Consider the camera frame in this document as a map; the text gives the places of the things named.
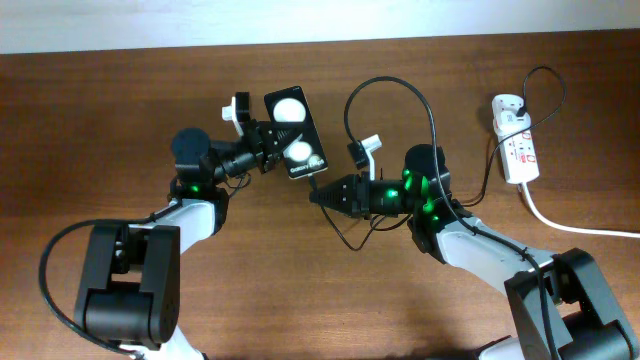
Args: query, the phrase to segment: robotic arm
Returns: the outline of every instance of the robotic arm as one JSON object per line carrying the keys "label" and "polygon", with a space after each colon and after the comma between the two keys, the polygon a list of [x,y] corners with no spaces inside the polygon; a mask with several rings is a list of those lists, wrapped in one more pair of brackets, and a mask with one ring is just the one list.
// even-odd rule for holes
{"label": "robotic arm", "polygon": [[[505,295],[519,338],[503,339],[477,353],[480,360],[552,359],[544,336],[542,304],[532,265],[509,247],[474,234],[452,216],[437,189],[432,145],[417,145],[405,157],[402,178],[371,180],[347,175],[310,194],[310,201],[351,217],[410,214],[407,222],[418,249],[443,264],[465,269]],[[449,199],[450,173],[437,149],[440,180]],[[564,254],[527,247],[498,234],[452,200],[472,227],[498,235],[524,250],[541,269],[554,349],[563,360],[628,360],[638,356],[638,339],[593,258],[580,249]],[[553,304],[580,303],[564,319]]]}
{"label": "robotic arm", "polygon": [[[180,255],[224,225],[229,195],[219,185],[258,168],[266,173],[284,162],[291,178],[328,166],[313,118],[295,86],[264,98],[270,122],[251,119],[249,93],[236,93],[222,109],[240,136],[211,141],[201,129],[180,131],[171,150],[176,178],[169,205],[143,221],[93,220],[54,237],[43,254],[40,284],[45,301],[67,326],[103,347],[123,349],[134,359],[201,360],[177,326],[180,310]],[[46,286],[48,254],[68,232],[94,225],[74,310],[75,323],[55,306]],[[141,272],[139,282],[117,276]]]}

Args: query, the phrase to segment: white power strip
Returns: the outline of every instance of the white power strip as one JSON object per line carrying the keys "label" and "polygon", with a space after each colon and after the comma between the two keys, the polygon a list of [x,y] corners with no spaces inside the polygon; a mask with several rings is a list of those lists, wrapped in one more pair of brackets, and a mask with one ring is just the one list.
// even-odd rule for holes
{"label": "white power strip", "polygon": [[[511,134],[531,126],[531,116],[516,113],[524,100],[517,95],[498,95],[491,102],[493,108],[493,129],[502,141]],[[509,184],[522,184],[540,176],[538,159],[533,147],[531,131],[517,134],[500,145],[504,175]]]}
{"label": "white power strip", "polygon": [[[499,141],[531,126],[531,116],[529,116],[528,113],[520,117],[516,116],[523,104],[524,100],[522,100],[521,97],[508,94],[498,95],[491,102],[491,107],[493,108],[493,129],[498,135]],[[530,130],[523,131],[503,142],[500,145],[500,154],[502,156],[504,175],[507,182],[520,186],[527,205],[538,220],[558,230],[579,234],[640,238],[640,234],[631,232],[583,229],[560,225],[544,217],[534,205],[531,194],[529,193],[529,188],[527,187],[528,182],[540,176],[538,159],[533,147],[533,138],[531,137]]]}

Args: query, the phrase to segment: white bracket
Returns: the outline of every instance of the white bracket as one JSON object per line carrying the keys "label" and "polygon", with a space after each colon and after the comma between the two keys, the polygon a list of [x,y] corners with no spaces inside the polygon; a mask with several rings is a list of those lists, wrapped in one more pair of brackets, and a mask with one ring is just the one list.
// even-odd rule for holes
{"label": "white bracket", "polygon": [[233,125],[236,127],[236,131],[238,135],[241,137],[244,136],[244,132],[242,131],[242,126],[238,122],[238,115],[236,114],[236,97],[233,96],[231,98],[231,105],[225,106],[222,108],[222,120],[224,121],[233,121]]}
{"label": "white bracket", "polygon": [[372,153],[382,147],[382,141],[380,141],[378,134],[375,134],[362,140],[360,143],[369,159],[369,180],[374,181],[376,179],[376,162],[373,159]]}

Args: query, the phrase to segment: wooden table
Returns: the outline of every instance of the wooden table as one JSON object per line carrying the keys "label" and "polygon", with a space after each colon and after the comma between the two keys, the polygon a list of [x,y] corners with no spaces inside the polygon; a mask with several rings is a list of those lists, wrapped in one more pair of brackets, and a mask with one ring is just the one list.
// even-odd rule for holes
{"label": "wooden table", "polygon": [[[640,32],[590,32],[324,44],[106,51],[0,57],[0,354],[5,359],[120,359],[61,325],[45,307],[36,268],[49,238],[95,217],[140,217],[165,205],[174,175],[169,144],[180,129],[233,140],[220,108],[236,91],[262,96],[304,88],[329,158],[325,184],[356,172],[342,124],[362,81],[394,75],[431,103],[459,199],[481,184],[490,102],[520,93],[547,63],[566,78],[560,115],[535,131],[540,211],[563,224],[638,231]],[[561,92],[549,75],[530,81],[530,113],[546,115]],[[430,142],[419,102],[376,84],[351,109],[359,138],[379,133],[377,163],[398,177],[409,147]],[[219,358],[384,358],[471,349],[514,335],[507,301],[461,270],[421,254],[403,227],[376,233],[352,253],[308,200],[307,181],[282,169],[231,203],[214,238],[182,257],[180,324]],[[536,220],[501,171],[474,212],[531,246],[591,253],[640,330],[640,244],[580,236]],[[352,242],[368,226],[334,215]],[[48,272],[71,312],[88,231],[56,248]]]}

